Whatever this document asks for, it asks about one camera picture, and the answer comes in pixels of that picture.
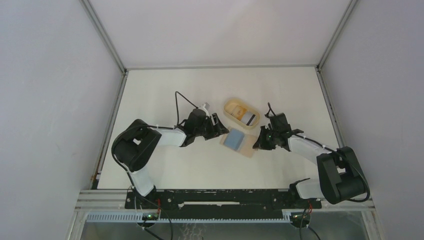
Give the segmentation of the beige leather card holder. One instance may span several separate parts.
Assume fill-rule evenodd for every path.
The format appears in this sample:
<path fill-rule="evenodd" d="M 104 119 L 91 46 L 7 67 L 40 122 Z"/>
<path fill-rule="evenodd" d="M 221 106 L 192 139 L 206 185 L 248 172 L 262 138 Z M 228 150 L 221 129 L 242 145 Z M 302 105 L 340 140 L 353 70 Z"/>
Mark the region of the beige leather card holder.
<path fill-rule="evenodd" d="M 244 140 L 243 140 L 241 147 L 238 151 L 234 151 L 234 150 L 223 145 L 224 139 L 226 138 L 227 134 L 224 134 L 222 136 L 222 138 L 220 140 L 220 144 L 223 145 L 224 147 L 232 150 L 233 152 L 236 152 L 236 153 L 244 156 L 244 157 L 251 158 L 256 151 L 255 149 L 253 149 L 253 145 L 257 141 L 258 137 L 251 135 L 251 134 L 247 134 L 245 132 L 243 132 L 243 133 L 245 134 L 245 137 L 244 137 Z"/>

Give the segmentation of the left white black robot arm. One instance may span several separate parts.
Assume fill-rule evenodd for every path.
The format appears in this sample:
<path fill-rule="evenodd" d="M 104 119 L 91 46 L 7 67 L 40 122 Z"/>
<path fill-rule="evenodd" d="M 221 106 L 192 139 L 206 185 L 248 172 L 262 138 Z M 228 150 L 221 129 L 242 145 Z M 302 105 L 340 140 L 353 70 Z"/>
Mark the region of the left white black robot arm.
<path fill-rule="evenodd" d="M 138 193 L 137 202 L 149 209 L 156 203 L 157 196 L 153 190 L 146 165 L 155 149 L 160 146 L 186 147 L 197 137 L 206 141 L 229 133 L 216 113 L 195 108 L 187 119 L 174 127 L 149 125 L 136 119 L 112 143 L 111 155 L 114 161 L 126 172 L 134 191 Z"/>

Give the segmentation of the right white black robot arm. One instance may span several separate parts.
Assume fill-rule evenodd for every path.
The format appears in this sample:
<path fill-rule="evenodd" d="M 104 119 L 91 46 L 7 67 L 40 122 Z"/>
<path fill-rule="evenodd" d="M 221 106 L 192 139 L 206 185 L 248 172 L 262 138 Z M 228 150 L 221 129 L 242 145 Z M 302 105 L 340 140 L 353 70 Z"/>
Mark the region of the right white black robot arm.
<path fill-rule="evenodd" d="M 284 113 L 265 114 L 268 125 L 260 128 L 254 150 L 271 151 L 280 147 L 312 162 L 317 167 L 317 178 L 306 178 L 292 183 L 289 203 L 302 208 L 310 199 L 324 199 L 330 204 L 343 201 L 363 203 L 370 199 L 371 190 L 354 150 L 348 146 L 331 149 L 292 129 Z"/>

